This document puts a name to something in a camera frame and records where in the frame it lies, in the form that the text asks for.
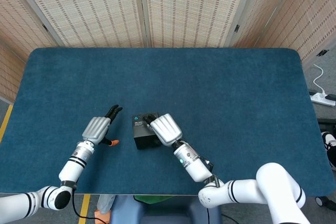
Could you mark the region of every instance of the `white robotic arm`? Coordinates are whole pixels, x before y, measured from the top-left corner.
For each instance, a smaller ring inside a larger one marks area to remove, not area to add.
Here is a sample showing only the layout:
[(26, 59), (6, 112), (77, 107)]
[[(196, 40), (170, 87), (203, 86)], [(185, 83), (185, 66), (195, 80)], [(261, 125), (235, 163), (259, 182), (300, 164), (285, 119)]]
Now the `white robotic arm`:
[(83, 142), (79, 142), (68, 162), (59, 174), (60, 187), (46, 186), (37, 192), (13, 195), (0, 198), (0, 224), (26, 218), (35, 214), (38, 208), (52, 210), (64, 209), (77, 188), (77, 181), (86, 167), (87, 161), (94, 153), (94, 147), (100, 143), (114, 146), (118, 141), (105, 138), (109, 125), (122, 108), (114, 105), (105, 117), (92, 118), (82, 134)]
[(223, 183), (202, 162), (209, 165), (209, 161), (181, 140), (182, 131), (169, 114), (159, 118), (149, 116), (144, 120), (162, 144), (173, 146), (174, 155), (192, 179), (195, 182), (206, 182), (206, 186), (198, 193), (204, 207), (213, 208), (228, 203), (267, 204), (274, 224), (310, 223), (300, 210), (306, 201), (305, 192), (281, 165), (263, 165), (258, 170), (256, 179)]

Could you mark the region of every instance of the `table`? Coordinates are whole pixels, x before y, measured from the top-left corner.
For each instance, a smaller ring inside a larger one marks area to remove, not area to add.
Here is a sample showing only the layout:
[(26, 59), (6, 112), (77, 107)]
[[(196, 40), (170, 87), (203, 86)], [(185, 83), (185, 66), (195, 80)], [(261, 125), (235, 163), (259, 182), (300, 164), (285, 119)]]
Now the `table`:
[(78, 193), (196, 195), (168, 147), (139, 151), (131, 116), (170, 113), (223, 181), (255, 178), (277, 162), (308, 196), (334, 180), (290, 49), (41, 48), (27, 63), (0, 145), (0, 191), (59, 185), (58, 174), (93, 116), (124, 107), (78, 181)]

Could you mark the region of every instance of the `orange object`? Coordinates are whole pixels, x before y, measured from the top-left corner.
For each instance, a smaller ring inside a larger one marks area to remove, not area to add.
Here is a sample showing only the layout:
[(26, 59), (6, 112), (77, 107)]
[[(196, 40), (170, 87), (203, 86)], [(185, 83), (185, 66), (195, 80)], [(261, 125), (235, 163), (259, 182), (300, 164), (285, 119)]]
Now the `orange object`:
[[(110, 218), (111, 218), (111, 211), (108, 211), (106, 214), (101, 214), (99, 210), (96, 210), (94, 213), (94, 216), (96, 218), (99, 218), (103, 221), (105, 221), (106, 223), (110, 223)], [(101, 222), (100, 220), (95, 220), (96, 224), (103, 224), (103, 222)]]
[(113, 141), (111, 141), (110, 146), (115, 146), (117, 144), (119, 144), (119, 140), (113, 140)]

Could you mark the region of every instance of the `small black device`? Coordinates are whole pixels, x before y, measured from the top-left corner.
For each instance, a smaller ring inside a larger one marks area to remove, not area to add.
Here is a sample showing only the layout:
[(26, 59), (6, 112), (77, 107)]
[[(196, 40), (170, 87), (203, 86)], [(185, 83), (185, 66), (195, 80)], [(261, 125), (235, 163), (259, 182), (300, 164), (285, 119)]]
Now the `small black device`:
[(143, 119), (149, 115), (155, 116), (156, 118), (158, 117), (157, 112), (132, 116), (133, 136), (138, 150), (162, 145), (152, 128), (148, 126), (146, 121)]

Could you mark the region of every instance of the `blue chair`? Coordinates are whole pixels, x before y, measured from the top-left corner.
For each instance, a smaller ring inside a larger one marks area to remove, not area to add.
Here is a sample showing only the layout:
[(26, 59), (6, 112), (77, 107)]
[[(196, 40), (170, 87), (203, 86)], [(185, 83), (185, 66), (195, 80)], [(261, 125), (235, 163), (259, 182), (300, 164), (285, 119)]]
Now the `blue chair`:
[[(222, 224), (220, 207), (209, 209), (211, 224)], [(176, 196), (148, 205), (131, 195), (118, 195), (112, 205), (111, 224), (205, 224), (208, 214), (197, 196)]]

